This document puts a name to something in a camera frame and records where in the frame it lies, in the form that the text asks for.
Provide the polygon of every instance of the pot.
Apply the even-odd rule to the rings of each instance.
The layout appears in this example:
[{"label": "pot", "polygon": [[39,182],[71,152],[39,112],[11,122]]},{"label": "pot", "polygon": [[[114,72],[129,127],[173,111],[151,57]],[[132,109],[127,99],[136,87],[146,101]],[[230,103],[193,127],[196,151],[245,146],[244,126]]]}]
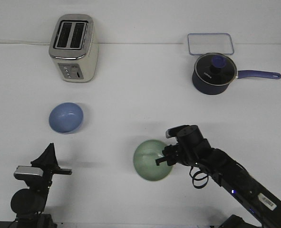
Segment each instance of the pot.
[{"label": "pot", "polygon": [[280,79],[281,74],[258,70],[237,71],[235,63],[229,57],[220,53],[207,53],[197,59],[192,82],[200,92],[216,95],[224,92],[234,79],[245,77]]}]

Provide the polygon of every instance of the white wall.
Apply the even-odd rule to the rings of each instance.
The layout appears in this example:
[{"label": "white wall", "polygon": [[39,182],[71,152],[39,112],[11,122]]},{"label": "white wall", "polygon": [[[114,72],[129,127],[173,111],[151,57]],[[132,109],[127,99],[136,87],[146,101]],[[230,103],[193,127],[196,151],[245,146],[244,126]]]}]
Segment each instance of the white wall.
[{"label": "white wall", "polygon": [[183,43],[228,32],[234,43],[281,44],[281,0],[0,0],[0,40],[50,42],[67,13],[94,18],[100,43]]}]

